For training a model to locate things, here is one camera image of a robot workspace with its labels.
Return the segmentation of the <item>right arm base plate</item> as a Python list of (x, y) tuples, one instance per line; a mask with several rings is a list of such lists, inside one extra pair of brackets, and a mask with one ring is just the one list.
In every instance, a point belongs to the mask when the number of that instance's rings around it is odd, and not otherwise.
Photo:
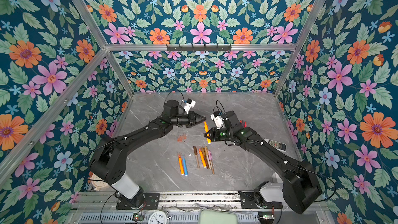
[(283, 204), (281, 202), (271, 202), (266, 200), (261, 194), (260, 189), (263, 186), (270, 186), (269, 181), (265, 181), (257, 186), (253, 192), (238, 191), (240, 196), (240, 204), (242, 209), (282, 209)]

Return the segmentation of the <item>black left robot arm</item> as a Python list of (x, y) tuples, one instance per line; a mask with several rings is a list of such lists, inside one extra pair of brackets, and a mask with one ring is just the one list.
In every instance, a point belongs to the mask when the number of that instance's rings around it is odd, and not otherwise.
[(144, 203), (144, 191), (126, 170), (128, 156), (142, 146), (169, 134), (173, 127), (191, 128), (206, 121), (206, 117), (176, 100), (169, 100), (163, 105), (163, 112), (154, 120), (135, 131), (115, 138), (103, 138), (94, 150), (89, 163), (89, 170), (110, 185), (131, 207), (138, 208)]

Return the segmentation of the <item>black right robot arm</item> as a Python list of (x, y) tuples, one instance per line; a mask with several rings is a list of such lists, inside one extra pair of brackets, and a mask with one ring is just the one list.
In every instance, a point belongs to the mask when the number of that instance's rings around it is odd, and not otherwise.
[(271, 140), (263, 139), (258, 132), (244, 125), (234, 111), (211, 115), (215, 127), (205, 133), (212, 142), (225, 142), (239, 146), (265, 162), (281, 179), (279, 183), (266, 181), (254, 190), (254, 202), (259, 207), (270, 203), (286, 203), (294, 212), (304, 213), (322, 190), (314, 167), (307, 161), (287, 156)]

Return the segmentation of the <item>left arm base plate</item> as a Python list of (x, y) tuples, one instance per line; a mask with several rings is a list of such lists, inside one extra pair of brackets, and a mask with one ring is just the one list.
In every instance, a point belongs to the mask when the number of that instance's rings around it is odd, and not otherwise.
[(128, 199), (121, 193), (116, 193), (118, 199), (117, 210), (154, 210), (158, 208), (160, 202), (159, 193), (138, 193), (132, 199)]

